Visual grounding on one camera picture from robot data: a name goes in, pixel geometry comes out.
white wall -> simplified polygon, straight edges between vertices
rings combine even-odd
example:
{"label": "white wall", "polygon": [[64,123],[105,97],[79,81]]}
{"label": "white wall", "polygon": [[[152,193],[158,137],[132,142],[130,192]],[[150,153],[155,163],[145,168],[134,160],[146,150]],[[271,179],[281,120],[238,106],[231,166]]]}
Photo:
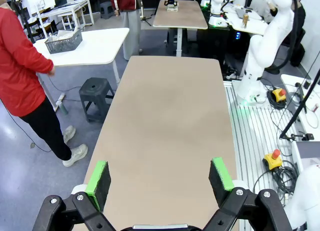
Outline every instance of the white wall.
{"label": "white wall", "polygon": [[[305,36],[302,39],[302,45],[305,49],[305,55],[301,62],[303,68],[308,72],[312,63],[320,51],[320,4],[319,0],[302,0],[301,1],[306,17],[303,29]],[[320,57],[315,61],[310,76],[314,78],[320,68]]]}

gray plastic basket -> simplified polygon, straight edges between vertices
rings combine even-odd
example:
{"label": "gray plastic basket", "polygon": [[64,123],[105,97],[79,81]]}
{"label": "gray plastic basket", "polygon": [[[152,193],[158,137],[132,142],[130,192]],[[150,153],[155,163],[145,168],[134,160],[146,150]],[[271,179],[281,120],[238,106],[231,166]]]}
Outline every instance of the gray plastic basket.
{"label": "gray plastic basket", "polygon": [[71,38],[49,42],[45,41],[45,45],[50,54],[57,54],[75,50],[82,42],[81,29],[79,29]]}

hand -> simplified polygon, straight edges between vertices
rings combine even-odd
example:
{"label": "hand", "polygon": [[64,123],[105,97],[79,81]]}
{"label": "hand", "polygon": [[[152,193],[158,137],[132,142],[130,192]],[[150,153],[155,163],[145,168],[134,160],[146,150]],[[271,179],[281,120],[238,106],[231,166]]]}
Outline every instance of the hand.
{"label": "hand", "polygon": [[55,73],[56,73],[56,68],[55,68],[55,66],[53,66],[53,68],[51,69],[51,71],[48,73],[48,76],[52,77],[52,76],[55,75]]}
{"label": "hand", "polygon": [[268,5],[272,11],[276,11],[276,7],[272,3],[268,2]]}

bolt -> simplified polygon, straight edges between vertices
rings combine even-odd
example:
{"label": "bolt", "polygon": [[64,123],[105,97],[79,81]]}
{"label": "bolt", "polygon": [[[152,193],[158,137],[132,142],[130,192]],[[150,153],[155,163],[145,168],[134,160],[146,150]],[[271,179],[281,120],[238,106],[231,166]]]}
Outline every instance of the bolt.
{"label": "bolt", "polygon": [[83,199],[84,199],[84,196],[80,194],[80,195],[78,195],[78,196],[76,197],[76,199],[77,199],[77,200],[83,200]]}
{"label": "bolt", "polygon": [[244,192],[241,189],[238,189],[235,193],[236,193],[236,195],[243,195],[244,194]]}
{"label": "bolt", "polygon": [[263,196],[265,196],[266,198],[269,198],[270,195],[271,195],[271,194],[270,194],[268,191],[265,191],[265,192],[263,193]]}

red button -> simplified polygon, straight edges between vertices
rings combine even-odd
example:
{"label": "red button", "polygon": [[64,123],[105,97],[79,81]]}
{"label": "red button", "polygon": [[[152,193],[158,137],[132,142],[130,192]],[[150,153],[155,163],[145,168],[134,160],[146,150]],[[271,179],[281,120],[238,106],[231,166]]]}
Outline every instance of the red button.
{"label": "red button", "polygon": [[284,89],[281,89],[281,91],[279,92],[279,95],[280,96],[283,96],[283,95],[286,95],[286,90],[284,90]]}
{"label": "red button", "polygon": [[273,151],[271,157],[272,157],[274,160],[276,160],[276,159],[279,157],[280,154],[281,154],[280,150],[279,150],[279,149],[275,149],[275,150]]}

